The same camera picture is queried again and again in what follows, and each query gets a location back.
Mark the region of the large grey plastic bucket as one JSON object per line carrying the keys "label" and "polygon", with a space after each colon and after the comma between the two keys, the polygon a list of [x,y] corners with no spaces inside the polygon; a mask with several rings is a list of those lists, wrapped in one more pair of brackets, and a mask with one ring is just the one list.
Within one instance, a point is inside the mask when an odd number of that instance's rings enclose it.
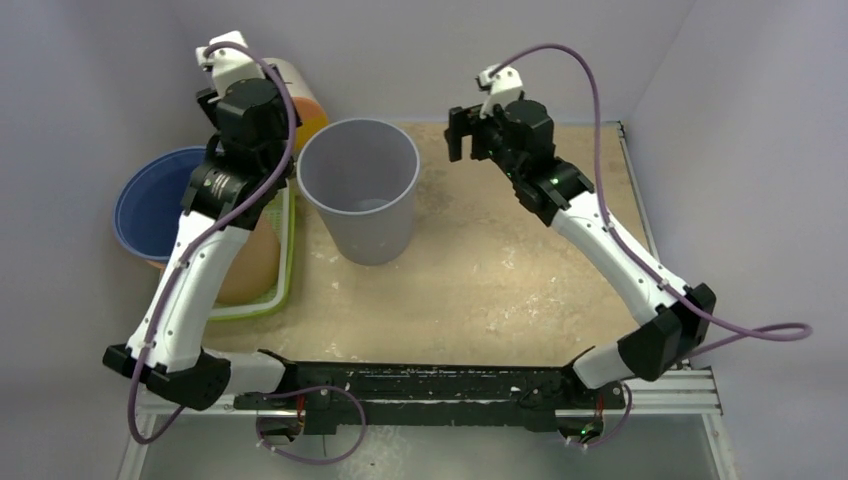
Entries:
{"label": "large grey plastic bucket", "polygon": [[319,213],[339,253],[364,266],[389,263],[409,245],[420,173],[411,137],[365,118],[321,129],[296,167],[301,195]]}

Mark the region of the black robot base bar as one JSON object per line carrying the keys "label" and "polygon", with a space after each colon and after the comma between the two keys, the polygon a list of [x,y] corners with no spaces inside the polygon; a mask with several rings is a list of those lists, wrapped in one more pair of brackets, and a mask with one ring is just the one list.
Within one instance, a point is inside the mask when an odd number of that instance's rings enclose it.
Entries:
{"label": "black robot base bar", "polygon": [[553,432],[556,410],[590,409],[633,375],[619,354],[591,348],[563,367],[290,361],[269,351],[232,367],[229,394],[249,405],[305,399],[305,432],[342,425],[522,427]]}

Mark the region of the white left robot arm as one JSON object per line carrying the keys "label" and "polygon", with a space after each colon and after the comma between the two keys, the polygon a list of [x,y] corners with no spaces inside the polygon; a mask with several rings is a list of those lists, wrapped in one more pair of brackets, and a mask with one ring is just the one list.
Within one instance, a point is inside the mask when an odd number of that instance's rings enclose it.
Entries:
{"label": "white left robot arm", "polygon": [[182,407],[205,410],[223,395],[259,392],[284,409],[298,395],[284,360],[201,343],[232,261],[286,185],[297,113],[279,80],[239,80],[205,98],[217,131],[183,195],[169,262],[137,330],[108,347],[103,363]]}

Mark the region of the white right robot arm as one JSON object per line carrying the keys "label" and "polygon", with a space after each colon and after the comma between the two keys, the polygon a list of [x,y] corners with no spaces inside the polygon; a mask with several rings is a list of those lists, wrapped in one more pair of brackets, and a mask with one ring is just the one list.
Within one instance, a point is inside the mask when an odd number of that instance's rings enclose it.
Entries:
{"label": "white right robot arm", "polygon": [[533,100],[497,106],[489,116],[479,105],[454,107],[444,132],[450,161],[462,158],[462,140],[470,137],[471,158],[497,165],[519,203],[590,260],[636,321],[634,331],[564,367],[563,397],[584,407],[602,386],[630,378],[655,381],[684,360],[708,329],[687,306],[711,311],[716,295],[706,284],[692,287],[665,269],[601,207],[589,178],[556,155],[553,134],[546,108]]}

